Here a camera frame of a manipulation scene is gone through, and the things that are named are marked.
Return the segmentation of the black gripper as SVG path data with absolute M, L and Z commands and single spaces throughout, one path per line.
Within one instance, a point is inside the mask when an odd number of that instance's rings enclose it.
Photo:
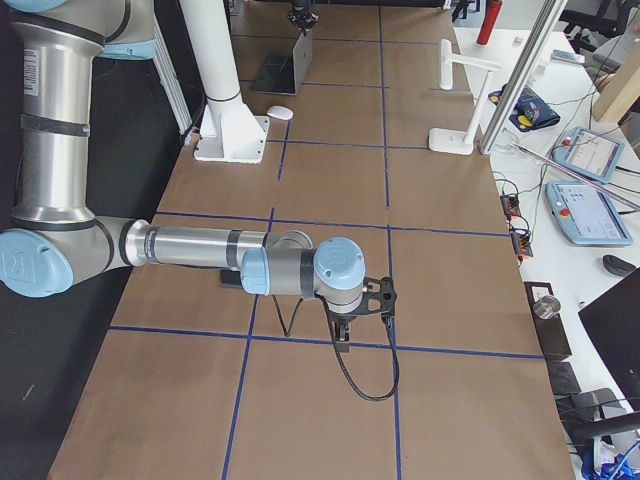
M 332 336 L 335 336 L 337 350 L 350 349 L 350 323 L 356 318 L 353 311 L 357 309 L 359 302 L 354 300 L 347 304 L 337 304 L 327 302 L 329 329 Z
M 290 10 L 287 18 L 303 34 L 312 30 L 318 22 L 318 15 L 311 10 Z

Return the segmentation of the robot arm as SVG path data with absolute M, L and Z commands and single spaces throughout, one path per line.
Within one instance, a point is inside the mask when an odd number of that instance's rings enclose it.
M 294 27 L 304 34 L 312 30 L 319 20 L 319 16 L 311 7 L 310 0 L 292 0 L 287 18 Z
M 188 225 L 224 225 L 231 215 L 261 226 L 301 162 L 304 145 L 272 143 L 263 165 L 212 165 L 180 159 L 168 102 L 149 62 L 96 66 L 88 203 L 100 214 L 150 219 L 164 211 Z M 239 333 L 253 299 L 220 285 L 214 271 L 119 268 L 44 299 L 1 293 L 5 360 L 85 357 L 111 324 Z

